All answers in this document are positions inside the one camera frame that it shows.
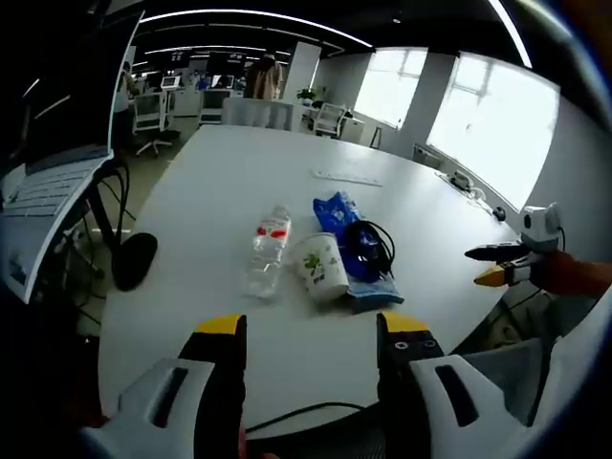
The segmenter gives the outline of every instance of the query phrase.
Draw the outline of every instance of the white table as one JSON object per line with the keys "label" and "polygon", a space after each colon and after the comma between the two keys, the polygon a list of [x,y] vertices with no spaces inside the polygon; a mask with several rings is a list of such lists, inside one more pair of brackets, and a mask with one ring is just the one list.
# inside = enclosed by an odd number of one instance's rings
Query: white table
{"label": "white table", "polygon": [[[321,180],[311,169],[352,171],[383,186]],[[200,321],[230,313],[246,314],[248,323],[244,426],[309,404],[376,402],[376,312],[351,316],[316,306],[289,273],[274,304],[243,297],[238,289],[260,219],[275,204],[289,206],[292,245],[318,230],[313,198],[338,189],[395,239],[393,272],[405,303],[393,309],[428,322],[446,352],[505,292],[474,285],[486,264],[464,252],[515,234],[432,169],[348,142],[203,126],[156,185],[136,224],[136,231],[159,240],[147,278],[133,292],[108,296],[98,360],[104,414],[115,413],[119,394],[158,359],[176,357]],[[301,430],[350,412],[324,409],[258,434]]]}

